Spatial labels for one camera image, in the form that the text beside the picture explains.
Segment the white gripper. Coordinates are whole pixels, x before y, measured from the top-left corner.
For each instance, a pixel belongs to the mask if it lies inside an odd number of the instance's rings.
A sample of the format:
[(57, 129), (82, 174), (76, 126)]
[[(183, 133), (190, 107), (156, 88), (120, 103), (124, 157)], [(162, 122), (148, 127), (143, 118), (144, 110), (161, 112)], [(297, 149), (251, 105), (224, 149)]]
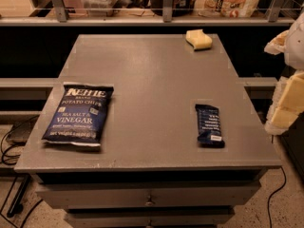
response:
[[(288, 32), (284, 30), (279, 33), (265, 46), (264, 51), (273, 55), (284, 53)], [(281, 135), (303, 112), (304, 72), (295, 73), (289, 79), (280, 77), (266, 116), (266, 132), (270, 135)]]

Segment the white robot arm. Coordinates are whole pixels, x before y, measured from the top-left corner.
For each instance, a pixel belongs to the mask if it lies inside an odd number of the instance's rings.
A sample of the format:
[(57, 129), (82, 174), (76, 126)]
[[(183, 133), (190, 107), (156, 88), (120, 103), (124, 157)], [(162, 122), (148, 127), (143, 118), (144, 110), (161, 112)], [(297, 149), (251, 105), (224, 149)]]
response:
[(285, 64), (294, 69), (292, 76), (281, 76), (276, 83), (266, 117), (265, 130), (271, 135), (281, 135), (304, 112), (304, 14), (270, 41), (264, 51), (283, 53)]

